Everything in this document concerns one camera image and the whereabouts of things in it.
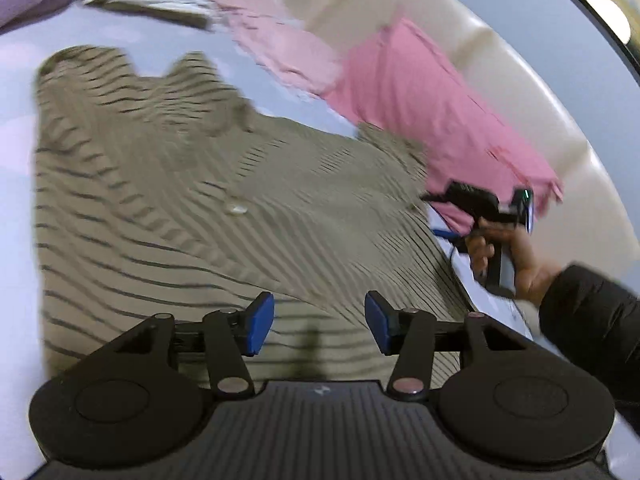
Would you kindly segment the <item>person's right hand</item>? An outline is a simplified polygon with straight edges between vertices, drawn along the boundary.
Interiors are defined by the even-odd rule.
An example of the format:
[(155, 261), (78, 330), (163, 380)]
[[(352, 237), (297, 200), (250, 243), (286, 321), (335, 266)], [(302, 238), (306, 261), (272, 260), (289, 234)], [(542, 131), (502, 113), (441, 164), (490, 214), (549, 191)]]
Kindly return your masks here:
[(485, 272), (498, 243), (511, 254), (515, 270), (515, 298), (539, 308), (544, 295), (563, 272), (564, 266), (539, 258), (529, 234), (522, 226), (508, 226), (480, 219), (480, 228), (465, 239), (471, 269), (476, 278)]

